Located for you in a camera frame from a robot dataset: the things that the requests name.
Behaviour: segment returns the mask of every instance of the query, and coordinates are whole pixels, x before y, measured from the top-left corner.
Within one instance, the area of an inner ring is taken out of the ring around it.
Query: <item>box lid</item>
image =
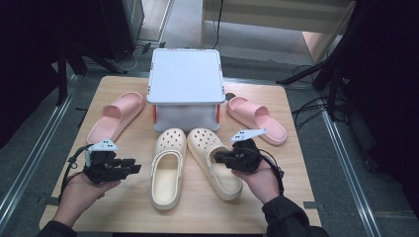
[[[156,48],[147,101],[152,105],[221,104],[225,101],[222,83],[218,51]]]

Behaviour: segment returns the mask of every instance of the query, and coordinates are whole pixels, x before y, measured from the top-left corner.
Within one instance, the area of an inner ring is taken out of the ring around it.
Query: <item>hand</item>
[[[264,160],[253,173],[236,170],[231,170],[231,172],[246,182],[253,195],[263,204],[280,195],[278,180],[271,166]]]
[[[105,192],[118,186],[121,181],[106,182],[95,185],[84,173],[72,178],[64,189],[58,211],[53,220],[72,227],[80,215]]]

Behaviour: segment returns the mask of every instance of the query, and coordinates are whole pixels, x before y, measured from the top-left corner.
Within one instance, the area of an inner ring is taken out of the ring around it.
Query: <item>clog strap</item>
[[[220,145],[219,143],[215,143],[215,144],[213,144],[213,145],[210,145],[210,146],[208,146],[207,147],[207,149],[206,149],[206,153],[205,153],[205,157],[209,157],[208,159],[207,159],[207,167],[209,168],[209,173],[213,176],[213,177],[215,177],[215,173],[214,173],[214,171],[213,171],[213,168],[212,168],[212,163],[211,163],[211,161],[210,161],[210,154],[215,150],[215,149],[217,149],[217,148],[224,148],[225,150],[228,150],[228,148],[226,147],[226,146],[224,146],[224,145]]]
[[[183,168],[183,159],[181,159],[181,153],[179,152],[179,150],[177,150],[177,149],[166,149],[166,150],[163,150],[162,152],[160,152],[160,153],[158,153],[155,157],[154,157],[154,159],[153,159],[153,161],[151,162],[151,174],[150,174],[150,177],[151,177],[151,179],[153,178],[153,175],[154,175],[154,171],[155,171],[155,169],[156,169],[156,163],[164,156],[164,155],[166,155],[167,153],[172,153],[172,154],[175,154],[176,155],[176,157],[178,158],[178,161],[179,161],[179,166],[178,166],[178,174],[179,174],[179,179],[181,179],[181,177],[182,177],[182,168]]]

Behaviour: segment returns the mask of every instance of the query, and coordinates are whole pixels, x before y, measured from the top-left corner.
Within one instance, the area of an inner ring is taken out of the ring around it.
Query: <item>black stand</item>
[[[90,52],[88,49],[76,43],[62,42],[58,48],[58,101],[60,106],[68,95],[67,92],[67,68],[66,61],[70,64],[74,73],[77,75],[86,75],[87,66],[83,61],[82,55],[90,57],[98,64],[114,73],[124,73],[108,61]]]
[[[369,7],[364,5],[357,6],[359,11],[355,12],[354,18],[351,19],[351,23],[347,29],[347,32],[342,36],[341,40],[337,44],[336,48],[330,54],[329,57],[319,62],[318,64],[311,66],[304,71],[292,76],[288,79],[277,81],[277,84],[290,85],[291,83],[302,79],[305,76],[311,75],[317,71],[320,71],[317,77],[315,78],[312,86],[314,90],[321,91],[327,84],[330,83],[329,97],[327,102],[327,112],[328,115],[335,120],[334,110],[335,110],[335,100],[336,93],[338,88],[339,79],[342,78],[340,70],[342,69],[342,62],[344,60],[345,53],[348,51],[348,48],[354,50],[354,42],[352,41],[354,34],[357,32],[357,29],[362,24],[364,18],[370,12],[374,4],[370,4]]]

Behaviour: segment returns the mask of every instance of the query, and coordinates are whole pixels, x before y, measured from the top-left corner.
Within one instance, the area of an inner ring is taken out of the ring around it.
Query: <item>wooden table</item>
[[[136,91],[144,97],[148,80],[133,77],[104,77],[89,108],[87,116],[74,141],[70,155],[86,145],[86,137],[102,114],[102,107],[125,92]],[[280,86],[250,85],[224,82],[225,93],[254,100],[268,107],[271,116],[288,131],[288,140],[279,147],[272,146],[260,137],[257,146],[270,152],[285,171],[285,195],[303,207],[304,201],[314,201],[298,138],[293,126],[287,95]],[[246,128],[226,112],[221,105],[220,129],[216,132],[227,147],[229,138],[240,128]],[[181,199],[173,209],[160,211],[153,207],[150,197],[150,167],[153,145],[160,133],[153,129],[151,105],[146,104],[138,117],[116,140],[120,158],[134,158],[141,164],[138,174],[130,175],[104,198],[96,201],[74,225],[76,231],[140,232],[140,233],[265,233],[267,223],[260,203],[244,184],[241,196],[224,201],[216,196],[200,166],[189,151],[185,159]],[[78,158],[79,168],[84,165],[84,155]],[[62,176],[52,193],[57,197]],[[56,206],[46,207],[40,228],[51,220]],[[305,210],[312,225],[320,225],[316,209]]]

